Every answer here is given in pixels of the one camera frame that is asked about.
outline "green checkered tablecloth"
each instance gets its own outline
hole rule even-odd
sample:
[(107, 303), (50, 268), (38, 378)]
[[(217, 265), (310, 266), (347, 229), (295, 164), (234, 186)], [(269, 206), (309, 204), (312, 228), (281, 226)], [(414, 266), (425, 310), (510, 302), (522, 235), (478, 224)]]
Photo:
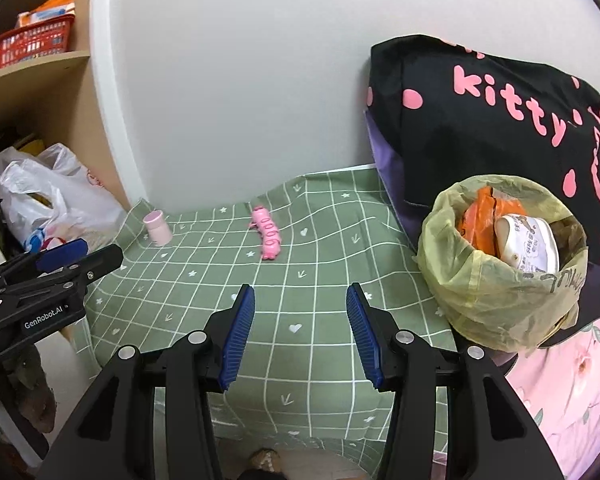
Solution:
[[(280, 229), (282, 251), (260, 260), (251, 208), (264, 205)], [(210, 396), (219, 436), (259, 436), (279, 446), (318, 446), (369, 472), (386, 439), (393, 394), (365, 379), (346, 314), (347, 285), (360, 282), (372, 306), (432, 345), (453, 338), (400, 229), (375, 169), (308, 174), (248, 203), (169, 215), (173, 240), (152, 246), (140, 202), (116, 242), (119, 270), (90, 289), (75, 345), (93, 374), (122, 345), (170, 346), (229, 308), (242, 283), (256, 314), (238, 380)], [(438, 392), (436, 450), (446, 448), (446, 399)], [(157, 395), (158, 405), (164, 395)]]

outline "metal bolt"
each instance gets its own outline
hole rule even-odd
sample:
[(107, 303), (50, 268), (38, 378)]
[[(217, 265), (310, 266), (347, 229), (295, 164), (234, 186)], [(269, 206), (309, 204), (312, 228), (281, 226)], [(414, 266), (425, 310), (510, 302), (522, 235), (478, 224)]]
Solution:
[(187, 340), (192, 345), (199, 345), (206, 341), (206, 334), (202, 332), (202, 330), (196, 330), (195, 332), (191, 332), (187, 337)]
[(134, 355), (136, 355), (136, 349), (132, 346), (123, 346), (118, 350), (118, 357), (120, 359), (131, 359)]
[(395, 335), (395, 338), (398, 340), (398, 343), (408, 345), (409, 343), (413, 343), (415, 336), (408, 330), (400, 330), (400, 332)]
[(473, 357), (474, 359), (482, 359), (484, 357), (484, 350), (479, 346), (469, 346), (466, 352), (469, 354), (469, 357)]

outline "trash bag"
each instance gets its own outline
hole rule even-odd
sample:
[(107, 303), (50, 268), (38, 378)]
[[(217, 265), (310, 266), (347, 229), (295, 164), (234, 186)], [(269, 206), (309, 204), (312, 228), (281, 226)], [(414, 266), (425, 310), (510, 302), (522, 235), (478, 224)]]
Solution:
[(38, 156), (0, 152), (0, 203), (11, 233), (26, 251), (84, 238), (90, 251), (116, 237), (125, 211), (66, 146)]
[[(560, 271), (522, 272), (474, 249), (456, 228), (493, 186), (520, 200), (529, 216), (560, 226)], [(473, 176), (438, 195), (422, 225), (416, 261), (449, 323), (465, 338), (505, 352), (534, 349), (578, 319), (578, 297), (587, 275), (582, 225), (549, 190), (518, 176)]]

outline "red plastic basket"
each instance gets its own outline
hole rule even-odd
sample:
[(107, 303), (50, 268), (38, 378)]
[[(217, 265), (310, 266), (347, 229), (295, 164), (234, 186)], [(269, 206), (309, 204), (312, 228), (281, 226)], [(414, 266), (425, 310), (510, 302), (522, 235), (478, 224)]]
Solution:
[(65, 14), (0, 35), (0, 68), (34, 57), (66, 52), (73, 14)]

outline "pink floral fabric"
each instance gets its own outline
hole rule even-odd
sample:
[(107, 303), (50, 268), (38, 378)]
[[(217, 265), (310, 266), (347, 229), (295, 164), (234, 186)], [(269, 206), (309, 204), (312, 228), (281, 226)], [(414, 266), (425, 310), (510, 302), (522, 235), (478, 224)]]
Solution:
[(600, 453), (600, 319), (559, 345), (521, 354), (507, 379), (564, 477), (578, 480)]

